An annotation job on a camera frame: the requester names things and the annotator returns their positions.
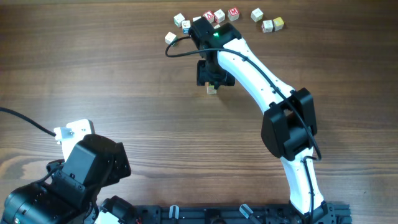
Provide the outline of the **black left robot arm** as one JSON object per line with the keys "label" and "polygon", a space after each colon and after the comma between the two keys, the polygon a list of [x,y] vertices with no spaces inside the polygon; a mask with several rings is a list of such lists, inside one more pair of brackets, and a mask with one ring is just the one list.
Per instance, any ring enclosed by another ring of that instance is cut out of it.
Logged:
{"label": "black left robot arm", "polygon": [[13,190],[1,223],[94,223],[103,187],[131,175],[123,143],[89,134],[68,159],[49,162],[47,175]]}

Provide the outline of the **orange-sided bird block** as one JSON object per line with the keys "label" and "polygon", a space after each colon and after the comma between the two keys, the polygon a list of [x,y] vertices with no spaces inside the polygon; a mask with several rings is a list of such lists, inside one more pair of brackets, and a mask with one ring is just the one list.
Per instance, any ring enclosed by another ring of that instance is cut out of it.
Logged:
{"label": "orange-sided bird block", "polygon": [[217,89],[215,88],[215,86],[211,85],[209,82],[206,82],[205,86],[206,86],[206,93],[208,95],[215,95],[217,93]]}

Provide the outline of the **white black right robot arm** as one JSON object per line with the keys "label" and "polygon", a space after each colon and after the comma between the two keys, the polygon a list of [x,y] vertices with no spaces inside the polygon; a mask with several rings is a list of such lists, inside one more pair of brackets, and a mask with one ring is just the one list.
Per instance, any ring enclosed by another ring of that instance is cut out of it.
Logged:
{"label": "white black right robot arm", "polygon": [[202,59],[197,84],[217,90],[236,82],[254,98],[262,112],[261,139],[280,159],[290,188],[296,223],[337,223],[331,204],[320,193],[313,162],[321,159],[314,139],[315,108],[310,92],[279,80],[251,51],[230,23],[215,29],[201,17],[188,31]]}

